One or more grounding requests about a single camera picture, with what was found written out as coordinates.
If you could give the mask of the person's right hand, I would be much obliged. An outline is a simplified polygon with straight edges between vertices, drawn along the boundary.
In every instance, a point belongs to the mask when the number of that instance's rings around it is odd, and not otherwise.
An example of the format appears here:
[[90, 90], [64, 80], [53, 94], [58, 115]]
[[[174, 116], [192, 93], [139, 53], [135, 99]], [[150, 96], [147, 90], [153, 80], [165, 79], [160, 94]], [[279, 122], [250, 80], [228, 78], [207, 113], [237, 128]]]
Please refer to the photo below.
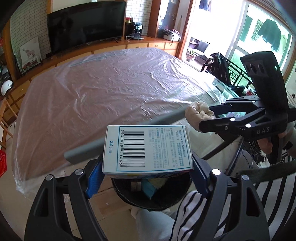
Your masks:
[[[283, 148], [287, 153], [295, 158], [296, 156], [296, 130], [295, 121], [288, 123], [287, 128], [283, 133], [278, 134], [278, 138], [283, 141]], [[262, 138], [257, 141], [260, 149], [266, 153], [271, 154], [278, 148], [278, 144], [273, 142], [271, 138]]]

